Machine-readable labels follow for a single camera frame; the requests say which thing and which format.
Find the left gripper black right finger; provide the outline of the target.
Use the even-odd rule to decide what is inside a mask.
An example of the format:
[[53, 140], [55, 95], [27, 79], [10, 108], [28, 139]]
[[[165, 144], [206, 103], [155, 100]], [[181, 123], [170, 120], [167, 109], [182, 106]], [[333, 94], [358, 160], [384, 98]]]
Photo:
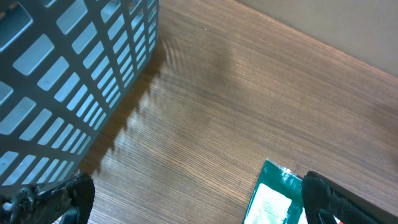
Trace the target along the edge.
[[397, 224], [397, 216], [315, 171], [302, 179], [302, 199], [308, 224]]

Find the green snack packet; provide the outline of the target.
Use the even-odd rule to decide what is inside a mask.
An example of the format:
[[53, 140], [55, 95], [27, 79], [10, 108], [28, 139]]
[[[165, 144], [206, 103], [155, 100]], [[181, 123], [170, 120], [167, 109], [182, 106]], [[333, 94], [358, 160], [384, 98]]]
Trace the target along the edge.
[[243, 224], [307, 224], [302, 179], [266, 160], [252, 193]]

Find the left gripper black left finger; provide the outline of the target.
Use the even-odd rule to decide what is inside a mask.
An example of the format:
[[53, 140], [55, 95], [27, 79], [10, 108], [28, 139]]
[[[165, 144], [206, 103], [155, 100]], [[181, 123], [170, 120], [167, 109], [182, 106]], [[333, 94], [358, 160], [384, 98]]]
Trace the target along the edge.
[[41, 187], [29, 184], [13, 196], [1, 195], [1, 223], [88, 223], [95, 200], [90, 175], [75, 175], [47, 191]]

